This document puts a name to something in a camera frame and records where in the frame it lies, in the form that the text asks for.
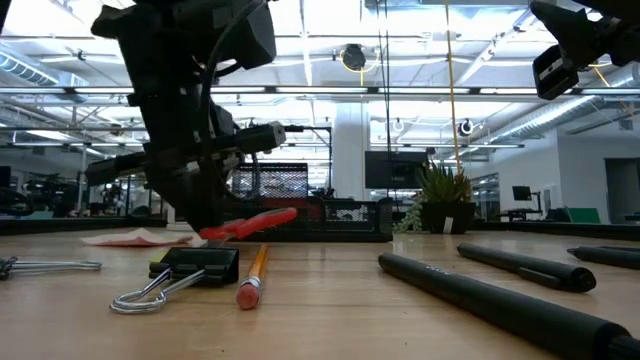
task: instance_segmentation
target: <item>monitor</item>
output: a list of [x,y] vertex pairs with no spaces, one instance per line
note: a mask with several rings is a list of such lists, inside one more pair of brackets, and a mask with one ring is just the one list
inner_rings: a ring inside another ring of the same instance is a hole
[[364,159],[367,189],[420,189],[416,170],[423,168],[428,155],[426,152],[366,151]]
[[531,201],[531,188],[528,186],[514,186],[513,199],[515,201]]

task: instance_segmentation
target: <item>paper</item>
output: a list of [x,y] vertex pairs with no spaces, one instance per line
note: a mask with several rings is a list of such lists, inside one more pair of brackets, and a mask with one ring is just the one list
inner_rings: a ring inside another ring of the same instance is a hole
[[156,235],[147,229],[140,228],[126,234],[105,234],[100,236],[80,238],[82,242],[94,246],[167,246],[188,243],[193,236],[172,236],[166,238]]
[[453,218],[448,217],[444,219],[444,229],[442,232],[444,234],[451,234],[451,228],[453,228]]

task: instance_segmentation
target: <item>metal clip handle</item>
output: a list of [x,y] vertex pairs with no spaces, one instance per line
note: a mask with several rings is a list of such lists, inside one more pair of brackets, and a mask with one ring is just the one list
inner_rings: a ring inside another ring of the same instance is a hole
[[142,288],[142,290],[137,290],[118,296],[113,300],[111,305],[109,305],[109,308],[114,312],[126,315],[153,313],[159,311],[162,306],[167,303],[168,297],[171,293],[189,287],[200,281],[205,276],[204,269],[200,270],[180,281],[167,286],[162,291],[160,291],[158,296],[153,301],[135,302],[145,297],[153,289],[158,287],[158,285],[169,280],[171,278],[171,271],[171,268],[167,268],[160,275],[158,275],[158,277],[147,284],[147,286]]
[[59,270],[100,270],[102,263],[94,261],[18,261],[13,256],[0,259],[0,280],[9,278],[9,272],[29,273]]

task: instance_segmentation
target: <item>table surface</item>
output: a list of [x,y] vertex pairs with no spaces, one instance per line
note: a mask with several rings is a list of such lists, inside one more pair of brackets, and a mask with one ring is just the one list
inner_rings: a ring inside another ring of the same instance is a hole
[[[576,245],[631,242],[528,233],[402,235],[387,244],[272,244],[260,307],[240,311],[236,286],[178,292],[160,313],[119,315],[112,299],[141,288],[161,249],[102,248],[70,232],[0,237],[23,260],[94,260],[100,272],[14,274],[0,283],[0,359],[549,359],[549,353],[384,274],[389,251],[603,317],[640,335],[640,271],[580,263]],[[551,290],[459,257],[471,242],[586,265],[587,294]],[[246,274],[258,244],[238,244]]]

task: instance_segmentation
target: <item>plant pot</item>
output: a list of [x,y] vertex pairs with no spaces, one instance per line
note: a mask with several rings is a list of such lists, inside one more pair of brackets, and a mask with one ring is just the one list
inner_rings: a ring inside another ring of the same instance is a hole
[[447,218],[452,218],[452,234],[464,234],[473,222],[475,203],[424,203],[422,205],[422,229],[432,234],[442,234]]

